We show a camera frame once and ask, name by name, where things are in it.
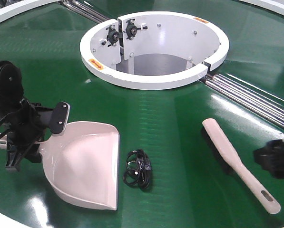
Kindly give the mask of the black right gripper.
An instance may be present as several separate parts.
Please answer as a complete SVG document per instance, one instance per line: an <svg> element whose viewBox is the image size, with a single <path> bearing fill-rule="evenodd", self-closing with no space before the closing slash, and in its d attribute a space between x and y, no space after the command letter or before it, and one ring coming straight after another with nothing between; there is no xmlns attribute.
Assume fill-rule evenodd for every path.
<svg viewBox="0 0 284 228"><path fill-rule="evenodd" d="M284 141L272 140L253 152L254 161L277 179L284 179Z"/></svg>

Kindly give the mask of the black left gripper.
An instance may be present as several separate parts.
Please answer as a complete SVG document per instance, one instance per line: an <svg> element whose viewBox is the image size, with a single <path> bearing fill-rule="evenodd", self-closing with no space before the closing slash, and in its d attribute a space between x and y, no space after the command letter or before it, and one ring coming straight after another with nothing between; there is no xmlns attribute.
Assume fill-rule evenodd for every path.
<svg viewBox="0 0 284 228"><path fill-rule="evenodd" d="M44 138L46 129L52 134L61 134L67 125L70 105L59 102L55 108L43 107L22 98L18 104L0 99L0 140L8 135L7 171L20 171L20 163L27 159L31 163L41 163L42 155L36 141Z"/></svg>

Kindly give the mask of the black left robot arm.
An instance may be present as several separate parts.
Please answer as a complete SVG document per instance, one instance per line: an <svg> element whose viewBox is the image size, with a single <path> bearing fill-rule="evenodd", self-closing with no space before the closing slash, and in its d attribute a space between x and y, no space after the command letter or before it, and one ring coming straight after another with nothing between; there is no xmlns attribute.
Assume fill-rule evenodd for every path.
<svg viewBox="0 0 284 228"><path fill-rule="evenodd" d="M23 159L40 163L39 144L46 130L62 133L69 111L70 105L65 102L57 103L55 108L30 102L24 96L20 69L0 60L0 146L7 152L7 170L19 171Z"/></svg>

